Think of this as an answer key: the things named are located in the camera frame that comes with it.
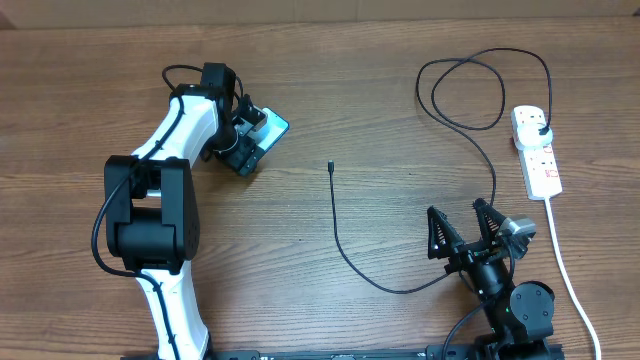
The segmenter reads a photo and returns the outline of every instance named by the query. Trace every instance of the wooden surface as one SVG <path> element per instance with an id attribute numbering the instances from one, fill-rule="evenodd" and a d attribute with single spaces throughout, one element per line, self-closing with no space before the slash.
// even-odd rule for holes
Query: wooden surface
<path id="1" fill-rule="evenodd" d="M 17 29 L 631 16 L 640 0 L 0 0 Z"/>
<path id="2" fill-rule="evenodd" d="M 336 163 L 340 233 L 357 266 L 396 289 L 440 275 L 444 263 L 427 260 L 427 208 L 437 205 L 475 240 L 471 202 L 488 197 L 491 182 L 473 147 L 418 109 L 415 76 L 429 60 L 501 45 L 549 63 L 564 258 L 604 358 L 637 359 L 639 33 L 633 18 L 0 32 L 0 358 L 117 359 L 156 349 L 138 285 L 96 266 L 89 234 L 104 162 L 142 144 L 166 114 L 160 70 L 204 61 L 226 62 L 257 104 L 291 122 L 249 179 L 216 162 L 194 170 L 202 236 L 193 271 L 216 348 L 441 343 L 477 300 L 455 276 L 407 296 L 357 277 L 335 248 L 326 163 Z M 507 112 L 546 107 L 534 60 L 484 60 L 506 81 Z M 424 74 L 425 91 L 444 69 Z M 187 72 L 172 78 L 197 81 Z M 479 67 L 451 74 L 437 98 L 475 125 L 492 121 L 500 101 L 497 81 Z M 496 207 L 539 225 L 516 281 L 555 290 L 551 342 L 569 359 L 590 358 L 543 204 L 526 198 L 508 116 L 473 136 L 496 166 Z M 479 316 L 456 341 L 487 331 Z"/>

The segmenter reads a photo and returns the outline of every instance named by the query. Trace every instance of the plug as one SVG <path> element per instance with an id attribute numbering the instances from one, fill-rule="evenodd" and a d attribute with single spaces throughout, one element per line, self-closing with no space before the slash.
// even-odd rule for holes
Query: plug
<path id="1" fill-rule="evenodd" d="M 511 112 L 511 123 L 513 124 L 513 140 L 518 150 L 531 147 L 550 145 L 553 140 L 553 131 L 548 129 L 542 133 L 542 129 L 547 126 L 542 109 L 531 106 L 517 106 Z"/>

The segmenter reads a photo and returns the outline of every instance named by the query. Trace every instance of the white power strip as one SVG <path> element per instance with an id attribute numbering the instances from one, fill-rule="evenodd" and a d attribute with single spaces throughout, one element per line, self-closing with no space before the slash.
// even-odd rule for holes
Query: white power strip
<path id="1" fill-rule="evenodd" d="M 522 105 L 514 108 L 511 112 L 511 122 L 513 124 L 513 139 L 520 155 L 520 164 L 522 165 L 522 175 L 524 176 L 527 194 L 531 200 L 544 200 L 549 219 L 551 241 L 560 273 L 569 291 L 569 296 L 593 339 L 595 358 L 600 360 L 602 355 L 598 335 L 580 305 L 578 297 L 573 291 L 573 286 L 571 286 L 569 275 L 562 261 L 556 227 L 553 221 L 550 199 L 562 192 L 558 164 L 551 147 L 553 135 L 551 135 L 551 130 L 546 135 L 537 135 L 536 129 L 544 126 L 546 121 L 544 112 L 535 106 Z"/>

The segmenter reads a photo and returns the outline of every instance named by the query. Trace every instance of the black bracket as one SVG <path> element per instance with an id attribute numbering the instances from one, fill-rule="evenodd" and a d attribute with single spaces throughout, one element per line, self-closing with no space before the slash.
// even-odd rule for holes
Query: black bracket
<path id="1" fill-rule="evenodd" d="M 216 106 L 219 129 L 205 144 L 200 157 L 209 161 L 215 155 L 220 161 L 241 176 L 251 174 L 265 151 L 247 136 L 249 131 L 259 129 L 266 115 L 259 111 L 249 95 L 238 98 L 236 110 L 231 111 L 235 95 L 236 74 L 222 63 L 205 63 L 200 87 L 216 90 Z"/>
<path id="2" fill-rule="evenodd" d="M 105 196 L 128 177 L 134 156 L 111 156 L 104 167 Z M 133 206 L 148 190 L 161 192 L 161 208 Z M 196 255 L 200 221 L 189 160 L 168 158 L 141 164 L 107 210 L 107 245 L 127 270 L 167 269 L 178 274 Z"/>
<path id="3" fill-rule="evenodd" d="M 482 240 L 487 247 L 490 247 L 496 240 L 496 234 L 498 233 L 500 224 L 504 222 L 506 216 L 500 214 L 493 206 L 487 204 L 484 199 L 476 199 L 476 201 L 473 202 L 473 208 L 476 210 Z"/>

